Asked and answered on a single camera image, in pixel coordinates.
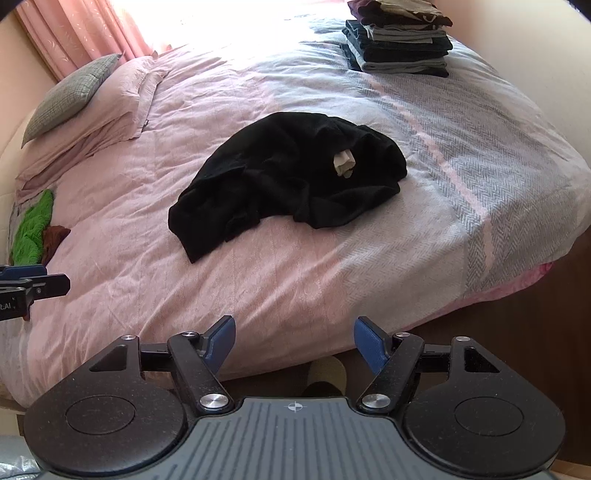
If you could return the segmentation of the black garment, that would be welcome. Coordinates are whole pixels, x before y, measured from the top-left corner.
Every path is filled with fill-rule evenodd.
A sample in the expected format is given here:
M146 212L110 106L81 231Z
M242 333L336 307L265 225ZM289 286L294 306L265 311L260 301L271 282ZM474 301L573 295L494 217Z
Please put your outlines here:
M273 113L207 158L169 208L168 227L197 262L271 216L344 226L397 195L407 173L399 146L366 125Z

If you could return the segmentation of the green cloth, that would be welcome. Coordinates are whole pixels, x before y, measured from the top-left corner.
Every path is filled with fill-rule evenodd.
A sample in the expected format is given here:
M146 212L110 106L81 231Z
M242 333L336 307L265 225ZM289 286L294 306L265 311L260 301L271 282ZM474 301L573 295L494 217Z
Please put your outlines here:
M11 249L14 266L41 263L43 254L43 232L52 219L54 194L44 190L39 200L26 210L20 222Z

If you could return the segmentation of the brown cloth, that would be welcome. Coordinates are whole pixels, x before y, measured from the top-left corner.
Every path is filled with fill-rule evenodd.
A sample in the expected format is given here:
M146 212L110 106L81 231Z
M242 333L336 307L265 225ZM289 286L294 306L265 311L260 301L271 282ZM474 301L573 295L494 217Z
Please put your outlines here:
M71 230L63 226L48 226L42 233L43 251L41 264L46 266L55 255L59 245L67 238Z

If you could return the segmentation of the beige bed headboard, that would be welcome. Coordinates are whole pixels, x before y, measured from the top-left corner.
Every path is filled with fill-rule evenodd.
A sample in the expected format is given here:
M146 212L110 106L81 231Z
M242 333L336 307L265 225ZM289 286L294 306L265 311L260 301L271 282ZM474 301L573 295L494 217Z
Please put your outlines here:
M1 234L1 264L7 263L8 234L10 216L15 197L15 179L20 168L20 161L23 156L21 144L23 135L34 111L31 110L19 124L13 136L10 138L4 149L1 151L0 164L0 234Z

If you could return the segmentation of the beige slipper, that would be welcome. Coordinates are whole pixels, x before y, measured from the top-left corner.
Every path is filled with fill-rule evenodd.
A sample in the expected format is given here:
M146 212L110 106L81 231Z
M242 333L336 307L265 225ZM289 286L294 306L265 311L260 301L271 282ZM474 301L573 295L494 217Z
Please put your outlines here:
M339 397L346 395L346 367L335 356L311 362L304 397Z

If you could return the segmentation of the grey checked pillow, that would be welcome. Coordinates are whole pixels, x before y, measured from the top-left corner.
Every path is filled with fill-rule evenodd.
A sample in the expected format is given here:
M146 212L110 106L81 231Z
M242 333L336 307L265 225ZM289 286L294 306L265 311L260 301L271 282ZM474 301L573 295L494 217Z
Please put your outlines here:
M21 146L49 132L81 111L117 67L121 54L97 58L69 74L37 106L29 120Z

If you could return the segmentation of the pink pillow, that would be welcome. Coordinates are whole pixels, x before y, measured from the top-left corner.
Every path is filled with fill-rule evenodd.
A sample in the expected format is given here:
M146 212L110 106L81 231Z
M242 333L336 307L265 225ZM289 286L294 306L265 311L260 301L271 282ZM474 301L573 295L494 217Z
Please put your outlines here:
M49 188L64 173L99 151L139 137L158 85L171 65L140 57L114 71L75 116L28 142L15 179L19 202Z

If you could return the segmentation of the pink bed duvet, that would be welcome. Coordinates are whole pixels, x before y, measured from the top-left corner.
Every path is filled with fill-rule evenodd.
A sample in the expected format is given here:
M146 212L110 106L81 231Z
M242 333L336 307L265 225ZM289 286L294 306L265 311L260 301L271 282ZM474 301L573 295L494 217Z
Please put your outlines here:
M31 405L122 334L238 324L228 378L349 350L536 282L590 225L590 169L455 43L443 76L349 66L346 10L121 64L68 120L14 137L17 227L68 230L67 295L1 325L1 394Z

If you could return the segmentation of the left pink curtain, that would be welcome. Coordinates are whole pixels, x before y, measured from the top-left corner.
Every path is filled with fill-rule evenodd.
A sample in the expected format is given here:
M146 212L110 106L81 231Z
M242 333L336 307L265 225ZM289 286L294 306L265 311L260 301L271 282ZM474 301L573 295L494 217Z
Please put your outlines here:
M118 1L23 1L15 14L58 80L106 55L124 63L153 52Z

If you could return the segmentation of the stack of folded clothes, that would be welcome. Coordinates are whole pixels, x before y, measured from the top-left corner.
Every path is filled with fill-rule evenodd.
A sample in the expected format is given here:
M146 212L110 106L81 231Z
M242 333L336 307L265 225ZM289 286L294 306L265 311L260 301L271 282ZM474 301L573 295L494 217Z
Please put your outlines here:
M453 25L430 1L349 1L342 34L349 68L370 74L448 76Z

